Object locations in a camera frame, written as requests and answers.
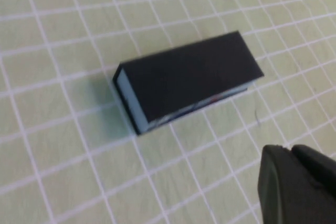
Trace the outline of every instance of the rectangular block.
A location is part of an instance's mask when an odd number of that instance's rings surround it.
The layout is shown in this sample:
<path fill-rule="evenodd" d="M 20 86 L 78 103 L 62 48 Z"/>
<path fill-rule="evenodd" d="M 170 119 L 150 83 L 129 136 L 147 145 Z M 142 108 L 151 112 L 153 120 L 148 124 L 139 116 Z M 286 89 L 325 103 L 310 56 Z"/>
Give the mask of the rectangular block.
<path fill-rule="evenodd" d="M 123 62 L 113 82 L 138 134 L 240 93 L 264 74 L 239 32 Z"/>

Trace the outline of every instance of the white grid line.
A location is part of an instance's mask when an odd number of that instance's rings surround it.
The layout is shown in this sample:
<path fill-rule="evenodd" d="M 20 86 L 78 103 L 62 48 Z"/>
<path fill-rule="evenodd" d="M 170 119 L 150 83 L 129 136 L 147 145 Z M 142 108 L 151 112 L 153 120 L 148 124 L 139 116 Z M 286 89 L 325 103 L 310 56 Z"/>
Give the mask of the white grid line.
<path fill-rule="evenodd" d="M 136 50 L 137 50 L 138 55 L 140 55 L 140 49 L 139 49 L 139 46 L 138 46 L 137 42 L 135 41 L 135 39 L 133 38 L 132 33 L 130 32 L 130 30 L 129 30 L 129 28 L 128 28 L 128 24 L 127 24 L 127 22 L 125 21 L 123 15 L 122 15 L 122 13 L 121 13 L 121 11 L 120 11 L 120 9 L 119 9 L 119 6 L 116 5 L 116 8 L 117 8 L 117 11 L 118 11 L 119 15 L 121 16 L 122 22 L 123 22 L 123 24 L 124 24 L 126 30 L 128 31 L 129 36 L 131 37 L 131 40 L 133 41 L 133 43 L 134 43 L 134 45 L 135 45 L 135 48 L 136 48 Z M 111 82 L 108 80 L 108 77 L 107 77 L 106 72 L 105 72 L 105 76 L 106 76 L 106 79 L 107 79 L 107 81 L 108 81 L 108 83 L 109 83 L 109 87 L 110 87 L 110 89 L 111 89 L 111 92 L 114 94 L 114 97 L 117 97 L 116 92 L 114 91 L 114 88 L 113 88 L 112 85 L 111 85 Z M 131 133 L 132 133 L 132 132 L 131 132 L 131 128 L 130 128 L 130 126 L 129 126 L 129 124 L 128 124 L 128 121 L 127 121 L 126 118 L 125 118 L 124 111 L 120 108 L 120 106 L 119 106 L 119 111 L 120 111 L 120 113 L 121 113 L 121 116 L 122 116 L 122 118 L 123 118 L 123 121 L 124 121 L 125 125 L 126 125 L 127 128 L 128 128 L 129 133 L 131 134 Z M 146 167 L 146 165 L 145 165 L 145 162 L 144 162 L 144 159 L 143 159 L 143 157 L 142 157 L 142 155 L 141 155 L 141 153 L 140 153 L 140 150 L 139 150 L 138 144 L 137 144 L 137 142 L 136 142 L 136 140 L 135 140 L 135 137 L 132 138 L 132 143 L 133 143 L 133 146 L 134 146 L 134 148 L 135 148 L 135 150 L 136 150 L 136 152 L 137 152 L 137 154 L 138 154 L 138 157 L 139 157 L 140 162 L 141 162 L 141 164 L 142 164 L 142 167 L 143 167 L 143 169 L 144 169 L 144 171 L 145 171 L 145 174 L 146 174 L 146 176 L 147 176 L 147 179 L 148 179 L 148 181 L 149 181 L 149 183 L 150 183 L 150 185 L 151 185 L 151 188 L 152 188 L 152 190 L 153 190 L 153 192 L 154 192 L 154 194 L 155 194 L 155 198 L 156 198 L 156 200 L 157 200 L 157 202 L 158 202 L 158 204 L 159 204 L 160 210 L 161 210 L 161 212 L 164 214 L 164 218 L 165 218 L 166 222 L 169 224 L 168 217 L 167 217 L 167 215 L 165 215 L 165 213 L 164 213 L 163 204 L 162 204 L 162 202 L 161 202 L 161 200 L 160 200 L 160 198 L 159 198 L 159 194 L 158 194 L 158 192 L 156 191 L 154 182 L 153 182 L 151 176 L 149 175 L 148 169 L 147 169 L 147 167 Z"/>
<path fill-rule="evenodd" d="M 111 7 L 111 6 L 116 6 L 116 5 L 130 5 L 130 4 L 137 4 L 137 3 L 146 3 L 147 1 L 160 1 L 160 0 L 126 0 L 126 1 L 113 1 L 110 3 L 100 3 L 100 4 L 91 4 L 91 5 L 82 5 L 79 6 L 78 8 L 80 10 L 89 10 L 89 9 L 95 9 L 95 8 L 101 8 L 101 7 Z M 289 4 L 289 3 L 294 3 L 294 2 L 300 2 L 300 0 L 287 0 L 283 1 L 284 4 Z M 272 7 L 279 5 L 280 2 L 275 2 L 275 3 L 270 3 L 270 4 L 265 4 L 264 7 Z M 61 13 L 68 13 L 68 12 L 75 12 L 78 10 L 77 7 L 61 7 L 61 8 L 56 8 L 56 9 L 47 9 L 47 10 L 37 10 L 37 13 L 39 16 L 45 16 L 45 15 L 50 15 L 50 14 L 61 14 Z M 219 13 L 214 13 L 212 16 L 215 17 L 217 14 L 222 15 L 222 14 L 227 14 L 227 13 L 232 13 L 236 12 L 238 10 L 251 10 L 251 9 L 258 9 L 260 6 L 252 6 L 252 7 L 242 7 L 241 9 L 237 10 L 230 10 L 227 12 L 219 12 Z M 0 22 L 7 21 L 7 20 L 13 20 L 13 19 L 24 19 L 24 18 L 29 18 L 29 17 L 35 17 L 35 14 L 33 12 L 28 12 L 28 13 L 21 13 L 21 14 L 11 14 L 11 15 L 5 15 L 5 16 L 0 16 Z"/>
<path fill-rule="evenodd" d="M 188 168 L 189 168 L 189 170 L 190 170 L 190 172 L 191 172 L 191 174 L 192 174 L 192 176 L 193 176 L 193 179 L 194 179 L 194 181 L 195 181 L 195 183 L 196 183 L 197 189 L 198 189 L 198 191 L 200 192 L 201 197 L 203 198 L 203 201 L 204 201 L 204 203 L 205 203 L 207 209 L 208 209 L 209 212 L 210 212 L 210 216 L 211 216 L 211 218 L 212 218 L 214 224 L 217 224 L 216 217 L 215 217 L 215 215 L 214 215 L 214 213 L 213 213 L 213 211 L 212 211 L 212 209 L 211 209 L 211 206 L 209 205 L 209 202 L 207 201 L 207 199 L 206 199 L 206 197 L 205 197 L 205 193 L 204 193 L 204 191 L 203 191 L 203 189 L 202 189 L 200 183 L 199 183 L 198 180 L 197 180 L 197 176 L 196 176 L 196 174 L 195 174 L 195 172 L 194 172 L 193 167 L 191 166 L 191 163 L 190 163 L 190 161 L 189 161 L 189 158 L 188 158 L 187 155 L 185 154 L 185 150 L 184 150 L 184 148 L 183 148 L 183 146 L 182 146 L 182 144 L 181 144 L 179 138 L 177 137 L 176 132 L 175 132 L 175 130 L 174 130 L 172 124 L 170 123 L 169 126 L 170 126 L 170 129 L 171 129 L 171 131 L 172 131 L 172 133 L 173 133 L 173 135 L 174 135 L 174 137 L 175 137 L 175 140 L 176 140 L 176 142 L 177 142 L 177 144 L 178 144 L 178 146 L 179 146 L 179 148 L 180 148 L 180 150 L 181 150 L 181 152 L 182 152 L 182 156 L 184 157 L 184 160 L 186 161 L 187 166 L 188 166 Z"/>
<path fill-rule="evenodd" d="M 316 130 L 322 128 L 323 126 L 325 126 L 325 125 L 328 124 L 328 123 L 329 123 L 329 122 L 326 122 L 326 123 L 323 123 L 323 124 L 317 126 L 315 129 L 313 129 L 313 131 L 316 131 Z M 238 133 L 240 133 L 240 132 L 242 132 L 242 131 L 244 131 L 244 130 L 245 130 L 244 128 L 241 128 L 241 129 L 239 129 L 239 130 L 236 130 L 235 132 L 229 133 L 229 134 L 227 134 L 227 135 L 221 137 L 220 139 L 218 139 L 218 141 L 225 141 L 228 137 L 233 136 L 233 135 L 236 135 L 236 134 L 238 134 Z M 298 139 L 300 139 L 300 138 L 302 138 L 302 137 L 304 137 L 304 136 L 306 136 L 306 135 L 308 135 L 308 134 L 305 133 L 305 134 L 303 134 L 302 136 L 299 136 L 298 138 L 292 140 L 289 144 L 294 143 L 295 141 L 297 141 Z M 117 143 L 116 145 L 124 144 L 126 141 L 128 142 L 128 141 L 131 141 L 132 139 L 133 139 L 133 138 L 127 138 L 127 139 L 125 139 L 124 141 L 120 141 L 120 142 Z M 207 148 L 209 148 L 209 147 L 211 147 L 211 146 L 217 145 L 217 144 L 218 144 L 218 141 L 217 141 L 217 140 L 214 140 L 213 142 L 209 142 L 209 143 L 207 143 L 207 144 L 205 144 L 205 145 L 203 145 L 203 146 L 200 146 L 200 147 L 198 147 L 197 149 L 195 149 L 195 150 L 193 150 L 193 151 L 191 151 L 191 152 L 186 153 L 186 156 L 187 156 L 187 157 L 190 157 L 190 156 L 195 155 L 196 153 L 199 153 L 199 152 L 201 152 L 201 151 L 203 151 L 203 150 L 205 150 L 205 149 L 207 149 Z M 100 147 L 100 148 L 98 148 L 98 149 L 96 149 L 96 150 L 93 150 L 93 151 L 91 151 L 91 152 L 92 152 L 92 155 L 99 155 L 100 153 L 102 153 L 102 152 L 104 152 L 104 151 L 108 151 L 109 148 L 111 148 L 111 146 L 110 146 L 110 147 L 102 146 L 102 147 Z M 157 168 L 154 168 L 154 169 L 150 170 L 150 171 L 149 171 L 149 176 L 151 176 L 151 175 L 154 174 L 154 173 L 157 173 L 157 172 L 160 171 L 160 170 L 166 169 L 167 167 L 169 167 L 169 166 L 171 166 L 171 165 L 177 164 L 178 162 L 182 161 L 184 158 L 185 158 L 185 157 L 180 156 L 180 157 L 178 157 L 178 158 L 175 158 L 175 159 L 172 159 L 172 160 L 168 161 L 167 163 L 163 164 L 163 165 L 160 166 L 160 167 L 157 167 Z M 50 174 L 52 174 L 52 173 L 54 173 L 54 172 L 56 172 L 56 171 L 60 171 L 60 170 L 66 168 L 67 166 L 69 166 L 69 165 L 71 165 L 71 164 L 76 164 L 76 163 L 78 163 L 78 162 L 82 162 L 83 160 L 86 160 L 86 159 L 87 159 L 87 155 L 86 155 L 86 154 L 83 154 L 83 155 L 81 155 L 81 156 L 75 157 L 75 158 L 69 160 L 68 162 L 64 162 L 64 163 L 59 164 L 59 165 L 57 165 L 57 166 L 54 166 L 54 167 L 52 167 L 52 168 L 50 168 L 50 169 L 48 169 L 48 170 L 42 171 L 42 172 L 41 172 L 41 177 L 43 178 L 43 177 L 45 177 L 45 176 L 49 176 Z M 247 165 L 245 165 L 245 166 L 243 166 L 243 167 L 241 167 L 241 168 L 236 169 L 236 170 L 234 171 L 234 173 L 235 173 L 235 174 L 239 174 L 239 173 L 243 172 L 244 170 L 246 170 L 246 169 L 248 169 L 248 168 L 250 168 L 250 167 L 252 167 L 252 166 L 258 164 L 259 162 L 260 162 L 260 160 L 259 160 L 259 159 L 256 159 L 255 161 L 252 161 L 252 162 L 248 163 Z M 124 189 L 126 189 L 127 187 L 134 185 L 135 183 L 141 181 L 142 179 L 147 178 L 147 176 L 148 176 L 147 174 L 140 175 L 140 176 L 138 176 L 138 177 L 136 177 L 136 178 L 134 178 L 134 179 L 132 179 L 132 180 L 130 180 L 130 181 L 128 181 L 128 182 L 122 184 L 121 186 L 118 186 L 118 187 L 116 187 L 116 188 L 113 188 L 113 189 L 109 190 L 108 192 L 106 192 L 106 194 L 107 194 L 108 196 L 114 195 L 114 194 L 118 193 L 119 191 L 124 190 Z M 232 178 L 232 177 L 233 177 L 232 174 L 229 174 L 229 175 L 227 175 L 226 177 L 224 177 L 224 178 L 222 178 L 222 179 L 220 179 L 220 180 L 214 182 L 213 184 L 207 186 L 205 189 L 203 189 L 203 191 L 209 191 L 209 190 L 215 188 L 216 186 L 220 185 L 221 183 L 227 181 L 228 179 L 230 179 L 230 178 Z M 0 188 L 0 195 L 2 195 L 2 194 L 4 194 L 4 193 L 7 193 L 7 192 L 9 192 L 9 191 L 11 191 L 11 190 L 15 190 L 15 189 L 18 188 L 18 187 L 25 186 L 25 185 L 31 183 L 32 181 L 35 181 L 35 179 L 36 179 L 35 176 L 29 176 L 29 177 L 27 177 L 27 178 L 25 178 L 25 179 L 23 179 L 23 180 L 20 180 L 20 181 L 18 181 L 18 182 L 12 183 L 12 184 L 10 184 L 10 185 L 8 185 L 8 186 L 4 186 L 4 187 Z M 171 210 L 166 210 L 166 212 L 167 212 L 167 213 L 170 213 L 171 211 L 175 211 L 177 208 L 180 208 L 180 207 L 184 206 L 186 203 L 192 201 L 193 199 L 195 199 L 195 198 L 198 197 L 198 196 L 200 196 L 200 192 L 198 192 L 198 193 L 196 193 L 195 195 L 191 196 L 190 198 L 186 199 L 184 202 L 179 203 L 179 204 L 176 204 L 176 206 L 173 206 L 173 207 L 171 208 Z M 58 220 L 58 222 L 59 222 L 60 220 L 65 220 L 65 219 L 67 219 L 67 218 L 70 218 L 71 216 L 73 216 L 74 214 L 80 212 L 81 210 L 83 210 L 83 209 L 85 209 L 85 208 L 87 208 L 87 207 L 90 207 L 90 206 L 94 205 L 92 202 L 98 202 L 98 201 L 100 201 L 100 200 L 103 200 L 103 197 L 102 197 L 102 196 L 98 196 L 97 198 L 94 198 L 94 199 L 92 199 L 92 200 L 89 200 L 88 202 L 86 202 L 86 203 L 84 203 L 84 204 L 82 204 L 82 205 L 80 205 L 80 206 L 78 206 L 78 207 L 75 207 L 75 209 L 69 210 L 68 212 L 66 212 L 66 213 L 64 213 L 64 214 L 62 214 L 62 215 L 60 215 L 59 217 L 57 217 L 57 220 Z"/>
<path fill-rule="evenodd" d="M 38 24 L 38 27 L 39 27 L 40 32 L 41 32 L 41 34 L 42 34 L 42 38 L 43 38 L 45 44 L 47 45 L 47 49 L 48 49 L 48 52 L 49 52 L 49 54 L 50 54 L 51 60 L 52 60 L 52 62 L 53 62 L 53 64 L 54 64 L 54 66 L 55 66 L 56 73 L 57 73 L 57 77 L 60 78 L 61 74 L 60 74 L 60 71 L 59 71 L 57 62 L 55 61 L 55 57 L 54 57 L 54 55 L 53 55 L 53 51 L 52 51 L 51 47 L 48 46 L 48 43 L 49 43 L 49 42 L 48 42 L 47 36 L 46 36 L 46 34 L 45 34 L 44 30 L 43 30 L 43 26 L 42 26 L 42 23 L 41 23 L 41 21 L 40 21 L 40 18 L 39 18 L 39 16 L 38 16 L 37 12 L 36 12 L 36 6 L 35 6 L 35 3 L 34 3 L 33 0 L 29 0 L 29 1 L 30 1 L 30 4 L 31 4 L 32 9 L 33 9 L 34 12 L 36 13 L 37 24 Z M 86 141 L 85 141 L 83 132 L 82 132 L 80 126 L 79 126 L 78 120 L 77 120 L 77 118 L 76 118 L 76 116 L 75 116 L 75 110 L 74 110 L 73 107 L 72 107 L 72 104 L 71 104 L 71 101 L 70 101 L 70 99 L 69 99 L 69 97 L 68 97 L 68 94 L 67 94 L 67 92 L 66 92 L 66 89 L 65 89 L 65 85 L 64 85 L 63 80 L 59 80 L 59 82 L 60 82 L 62 91 L 63 91 L 63 93 L 64 93 L 65 99 L 66 99 L 66 101 L 67 101 L 67 104 L 69 105 L 71 115 L 72 115 L 72 117 L 73 117 L 73 120 L 74 120 L 74 123 L 75 123 L 75 125 L 76 125 L 76 128 L 77 128 L 77 130 L 78 130 L 78 132 L 79 132 L 79 135 L 80 135 L 81 141 L 82 141 L 82 143 L 83 143 L 84 149 L 85 149 L 85 151 L 86 151 L 86 153 L 87 153 L 87 155 L 88 155 L 88 160 L 89 160 L 90 166 L 91 166 L 91 168 L 92 168 L 93 174 L 94 174 L 94 176 L 95 176 L 95 179 L 96 179 L 96 181 L 97 181 L 97 185 L 99 186 L 100 192 L 101 192 L 101 194 L 102 194 L 103 197 L 104 197 L 104 190 L 103 190 L 102 184 L 101 184 L 101 182 L 100 182 L 100 180 L 99 180 L 98 173 L 97 173 L 97 171 L 94 169 L 93 160 L 92 160 L 92 158 L 91 158 L 91 156 L 90 156 L 90 154 L 89 154 L 89 149 L 88 149 L 87 143 L 86 143 Z M 109 210 L 109 204 L 108 204 L 107 200 L 106 200 L 106 205 L 107 205 L 107 209 Z"/>
<path fill-rule="evenodd" d="M 267 14 L 269 20 L 270 20 L 271 23 L 272 23 L 272 27 L 274 27 L 275 24 L 273 23 L 271 17 L 269 16 L 269 14 L 268 14 L 267 12 L 266 12 L 266 14 Z M 300 69 L 300 67 L 299 67 L 299 65 L 297 64 L 295 58 L 293 57 L 291 51 L 288 50 L 288 48 L 287 48 L 287 44 L 285 43 L 285 41 L 284 41 L 284 39 L 282 38 L 281 34 L 279 33 L 279 31 L 278 31 L 277 29 L 275 29 L 275 31 L 276 31 L 276 33 L 278 34 L 278 36 L 279 36 L 281 42 L 282 42 L 283 45 L 285 46 L 287 52 L 291 55 L 291 57 L 292 57 L 293 61 L 295 62 L 297 68 Z M 291 103 L 294 104 L 295 111 L 298 113 L 300 119 L 302 120 L 302 122 L 304 123 L 304 126 L 306 127 L 306 130 L 308 130 L 308 132 L 309 132 L 310 129 L 309 129 L 309 127 L 307 126 L 305 120 L 303 119 L 303 117 L 302 117 L 300 111 L 298 110 L 298 108 L 297 108 L 297 106 L 296 106 L 296 103 L 294 102 L 294 100 L 292 99 L 291 95 L 289 94 L 287 87 L 284 85 L 281 75 L 277 72 L 277 69 L 275 68 L 275 66 L 274 66 L 274 64 L 273 64 L 273 62 L 272 62 L 271 60 L 269 61 L 269 63 L 270 63 L 270 65 L 271 65 L 271 67 L 273 68 L 273 71 L 274 71 L 274 72 L 276 73 L 276 75 L 279 77 L 281 86 L 284 88 L 284 90 L 285 90 L 287 96 L 289 97 Z M 283 136 L 283 138 L 284 138 L 284 140 L 285 140 L 285 143 L 287 143 L 288 140 L 285 138 L 285 136 L 284 136 L 284 134 L 283 134 L 281 128 L 277 125 L 277 122 L 276 122 L 275 120 L 274 120 L 274 123 L 276 123 L 277 128 L 279 129 L 281 135 Z M 313 137 L 313 139 L 314 139 L 315 143 L 317 144 L 317 146 L 319 147 L 320 151 L 322 151 L 321 147 L 319 146 L 318 142 L 315 140 L 314 137 Z"/>
<path fill-rule="evenodd" d="M 29 155 L 29 159 L 30 159 L 31 165 L 32 165 L 33 170 L 34 170 L 34 174 L 35 174 L 35 177 L 36 177 L 36 180 L 37 180 L 39 190 L 42 194 L 42 198 L 43 198 L 44 204 L 46 206 L 49 219 L 52 221 L 52 223 L 54 223 L 54 215 L 53 215 L 50 203 L 48 201 L 48 197 L 47 197 L 46 191 L 44 189 L 44 186 L 43 186 L 43 183 L 42 183 L 42 180 L 41 180 L 41 176 L 39 174 L 39 170 L 37 168 L 36 161 L 34 159 L 33 152 L 32 152 L 32 149 L 30 147 L 29 140 L 28 140 L 27 134 L 25 132 L 25 128 L 23 126 L 23 122 L 21 120 L 19 110 L 18 110 L 17 104 L 16 104 L 15 99 L 14 99 L 14 95 L 11 93 L 11 85 L 10 85 L 6 70 L 3 66 L 2 59 L 0 59 L 0 64 L 1 64 L 1 69 L 2 69 L 2 72 L 3 72 L 3 76 L 4 76 L 4 79 L 5 79 L 7 89 L 9 90 L 10 101 L 12 103 L 13 110 L 14 110 L 14 113 L 15 113 L 15 117 L 17 119 L 22 138 L 24 140 L 24 144 L 25 144 L 27 153 Z"/>
<path fill-rule="evenodd" d="M 302 3 L 304 4 L 304 6 L 308 9 L 310 15 L 313 16 L 313 14 L 312 14 L 311 10 L 308 8 L 308 6 L 307 6 L 303 1 L 301 1 L 301 2 L 302 2 Z M 313 19 L 312 21 L 313 21 L 313 23 L 315 24 L 315 26 L 317 27 L 317 29 L 319 30 L 319 32 L 321 33 L 321 35 L 323 35 L 323 33 L 322 33 L 322 31 L 320 30 L 319 26 L 317 25 L 315 19 Z M 310 50 L 311 53 L 313 54 L 315 60 L 319 63 L 319 66 L 321 67 L 321 69 L 322 69 L 323 73 L 325 74 L 326 78 L 328 79 L 329 83 L 330 83 L 331 86 L 333 87 L 333 83 L 332 83 L 332 81 L 330 80 L 330 78 L 329 78 L 328 74 L 326 73 L 325 69 L 321 66 L 321 62 L 320 62 L 319 58 L 317 57 L 317 55 L 315 54 L 315 52 L 311 49 L 311 46 L 310 46 L 311 43 L 310 43 L 310 42 L 307 42 L 305 36 L 304 36 L 304 35 L 302 34 L 302 32 L 300 31 L 300 29 L 298 28 L 297 24 L 295 24 L 295 26 L 296 26 L 296 28 L 299 30 L 300 35 L 303 37 L 303 39 L 304 39 L 306 45 L 308 46 L 309 50 Z M 326 42 L 327 42 L 328 46 L 330 47 L 330 49 L 334 52 L 334 50 L 333 50 L 333 48 L 331 47 L 329 41 L 326 40 Z M 290 53 L 290 55 L 292 56 L 293 60 L 295 61 L 295 58 L 293 57 L 292 53 L 291 53 L 290 51 L 289 51 L 289 53 Z M 310 85 L 310 83 L 308 82 L 308 80 L 307 80 L 307 78 L 306 78 L 305 75 L 303 75 L 303 78 L 305 79 L 305 81 L 306 81 L 308 87 L 310 88 L 310 90 L 314 93 L 313 88 L 311 87 L 311 85 Z M 323 110 L 324 114 L 326 115 L 327 119 L 328 119 L 329 121 L 331 121 L 331 120 L 330 120 L 330 117 L 329 117 L 328 114 L 326 113 L 326 111 L 325 111 L 324 107 L 322 106 L 321 102 L 320 102 L 318 99 L 316 99 L 316 100 L 317 100 L 318 104 L 320 105 L 321 109 Z M 316 144 L 318 145 L 318 147 L 321 149 L 321 147 L 320 147 L 319 144 L 318 144 L 318 141 L 314 138 L 313 135 L 312 135 L 312 137 L 313 137 L 313 140 L 314 140 L 314 141 L 316 142 Z"/>

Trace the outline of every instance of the black rectangular block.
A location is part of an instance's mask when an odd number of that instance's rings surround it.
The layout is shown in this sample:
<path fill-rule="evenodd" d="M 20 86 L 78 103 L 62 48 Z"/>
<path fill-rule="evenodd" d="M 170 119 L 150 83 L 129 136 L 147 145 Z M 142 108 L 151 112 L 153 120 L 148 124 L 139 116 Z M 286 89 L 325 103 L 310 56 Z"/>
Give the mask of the black rectangular block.
<path fill-rule="evenodd" d="M 123 62 L 113 82 L 141 134 L 242 92 L 263 76 L 234 32 Z"/>

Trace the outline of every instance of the black object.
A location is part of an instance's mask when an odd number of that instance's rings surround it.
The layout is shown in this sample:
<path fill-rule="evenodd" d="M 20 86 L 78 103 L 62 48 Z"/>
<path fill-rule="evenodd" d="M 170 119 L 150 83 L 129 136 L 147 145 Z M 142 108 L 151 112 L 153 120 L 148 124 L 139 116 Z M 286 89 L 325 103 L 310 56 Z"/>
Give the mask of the black object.
<path fill-rule="evenodd" d="M 242 92 L 263 76 L 240 33 L 234 32 L 123 62 L 113 82 L 140 134 Z"/>
<path fill-rule="evenodd" d="M 262 150 L 258 193 L 264 224 L 336 223 L 336 162 L 304 145 Z"/>

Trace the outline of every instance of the black box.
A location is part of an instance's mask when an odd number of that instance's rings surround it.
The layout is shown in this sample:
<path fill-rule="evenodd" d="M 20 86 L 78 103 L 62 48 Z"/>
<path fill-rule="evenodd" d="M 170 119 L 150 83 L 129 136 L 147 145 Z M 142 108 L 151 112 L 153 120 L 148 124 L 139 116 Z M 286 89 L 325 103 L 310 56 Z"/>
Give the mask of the black box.
<path fill-rule="evenodd" d="M 120 63 L 114 85 L 137 134 L 245 91 L 264 74 L 239 32 Z"/>

